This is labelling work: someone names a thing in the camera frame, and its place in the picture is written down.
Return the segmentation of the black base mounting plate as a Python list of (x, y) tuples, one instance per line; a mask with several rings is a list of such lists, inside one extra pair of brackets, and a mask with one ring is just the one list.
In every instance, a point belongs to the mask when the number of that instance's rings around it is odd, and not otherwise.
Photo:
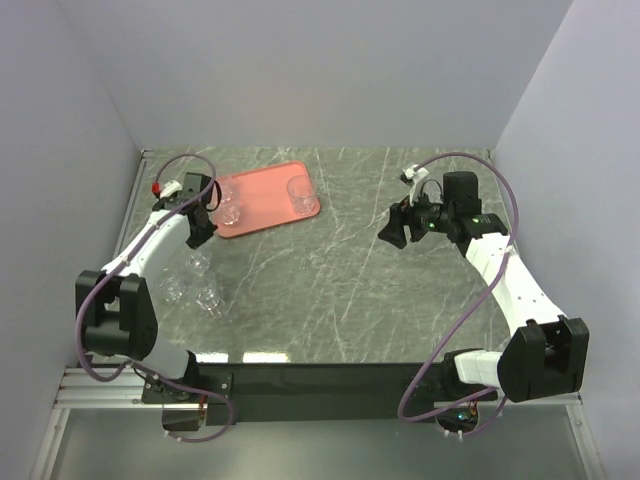
[[(454, 402), (487, 388), (460, 382), (451, 362), (433, 364), (414, 390), (405, 415)], [(397, 408), (422, 364), (201, 364), (196, 388), (221, 394), (234, 407), (235, 422), (379, 420), (397, 418)], [(198, 406), (201, 396), (171, 392), (149, 381), (142, 403)]]

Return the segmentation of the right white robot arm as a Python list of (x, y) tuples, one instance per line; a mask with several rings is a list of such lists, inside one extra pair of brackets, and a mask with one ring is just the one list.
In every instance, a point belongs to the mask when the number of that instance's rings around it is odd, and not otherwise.
[(441, 199), (424, 191), (429, 172), (411, 166), (401, 180), (410, 192), (393, 204), (379, 239), (397, 248), (442, 233), (480, 274), (500, 307), (511, 338), (502, 352), (450, 353), (440, 375), (443, 393), (462, 399), (475, 384), (494, 387), (514, 402), (577, 392), (582, 386), (589, 330), (569, 318), (542, 291), (510, 241), (500, 217), (482, 210), (478, 178), (470, 171), (443, 177)]

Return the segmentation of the clear tall glass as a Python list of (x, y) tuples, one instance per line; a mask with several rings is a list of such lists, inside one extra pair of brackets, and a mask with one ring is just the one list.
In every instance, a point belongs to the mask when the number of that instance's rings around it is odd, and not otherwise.
[(294, 211), (299, 215), (307, 215), (314, 209), (316, 193), (313, 181), (305, 175), (291, 178), (287, 183), (287, 192)]
[(433, 204), (444, 204), (444, 196), (442, 190), (433, 190), (428, 192), (428, 197)]

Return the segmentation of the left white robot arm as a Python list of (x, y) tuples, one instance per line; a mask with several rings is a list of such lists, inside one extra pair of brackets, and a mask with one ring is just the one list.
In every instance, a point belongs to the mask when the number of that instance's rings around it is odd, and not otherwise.
[(199, 394), (195, 355), (159, 334), (149, 287), (180, 246), (195, 250), (213, 237), (217, 227), (209, 204), (217, 188), (213, 177), (199, 173), (187, 173), (181, 183), (154, 183), (156, 202), (143, 229), (107, 265), (77, 278), (74, 341), (81, 365), (94, 379), (115, 377), (92, 371), (88, 354), (122, 358), (158, 376), (177, 401)]

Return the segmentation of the salmon pink plastic tray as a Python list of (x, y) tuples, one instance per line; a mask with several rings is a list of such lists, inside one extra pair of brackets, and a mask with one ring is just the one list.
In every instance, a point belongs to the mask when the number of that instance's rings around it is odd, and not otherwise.
[(261, 167), (232, 176), (239, 187), (238, 203), (242, 208), (242, 216), (235, 226), (224, 226), (217, 222), (216, 211), (211, 214), (218, 227), (217, 235), (223, 239), (236, 238), (272, 227), (310, 219), (321, 211), (316, 195), (314, 209), (307, 215), (297, 214), (287, 192), (288, 181), (298, 175), (310, 175), (307, 167), (300, 161), (289, 161), (267, 167)]

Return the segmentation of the aluminium frame rail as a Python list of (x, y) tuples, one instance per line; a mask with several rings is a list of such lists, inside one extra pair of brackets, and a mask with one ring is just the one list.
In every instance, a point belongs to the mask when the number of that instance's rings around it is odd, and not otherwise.
[(111, 382), (99, 382), (81, 368), (66, 368), (55, 409), (129, 409), (141, 405), (145, 381), (125, 369)]

